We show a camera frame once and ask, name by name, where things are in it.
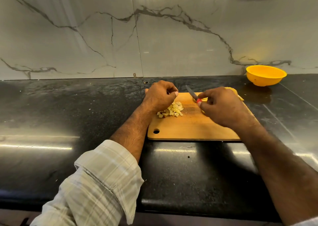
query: person's right arm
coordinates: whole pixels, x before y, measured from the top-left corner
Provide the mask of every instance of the person's right arm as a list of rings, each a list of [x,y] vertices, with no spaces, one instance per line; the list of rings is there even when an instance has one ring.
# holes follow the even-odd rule
[[[208,97],[199,107],[215,123],[234,130],[246,145],[283,223],[317,217],[318,172],[270,135],[230,89],[210,89],[198,97]]]

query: countertop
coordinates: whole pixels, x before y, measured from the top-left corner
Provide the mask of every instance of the countertop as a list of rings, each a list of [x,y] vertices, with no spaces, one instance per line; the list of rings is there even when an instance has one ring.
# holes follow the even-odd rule
[[[271,87],[245,76],[0,81],[0,208],[40,211],[75,172],[74,161],[108,139],[159,79],[180,92],[186,84],[237,89],[268,131],[318,170],[316,74]],[[240,142],[146,139],[140,167],[138,212],[280,221]]]

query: person's left hand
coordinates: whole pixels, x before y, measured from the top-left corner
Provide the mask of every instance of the person's left hand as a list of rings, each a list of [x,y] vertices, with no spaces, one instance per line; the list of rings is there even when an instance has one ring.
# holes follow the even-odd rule
[[[149,89],[145,89],[143,104],[153,113],[164,111],[172,104],[178,95],[178,89],[171,82],[160,80],[153,83]]]

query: bowl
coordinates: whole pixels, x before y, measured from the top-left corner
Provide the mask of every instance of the bowl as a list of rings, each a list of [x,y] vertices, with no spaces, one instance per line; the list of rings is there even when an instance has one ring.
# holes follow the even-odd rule
[[[277,84],[287,76],[284,70],[267,65],[252,65],[246,71],[248,80],[261,87]]]

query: knife blade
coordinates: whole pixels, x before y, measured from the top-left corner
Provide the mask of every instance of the knife blade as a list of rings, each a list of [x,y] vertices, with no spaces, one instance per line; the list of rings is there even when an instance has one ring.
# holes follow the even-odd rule
[[[192,96],[192,98],[194,98],[194,100],[199,103],[202,102],[201,99],[198,98],[198,96],[194,93],[194,91],[192,89],[190,89],[190,87],[188,85],[185,86],[187,88],[187,91],[190,93],[190,95]]]

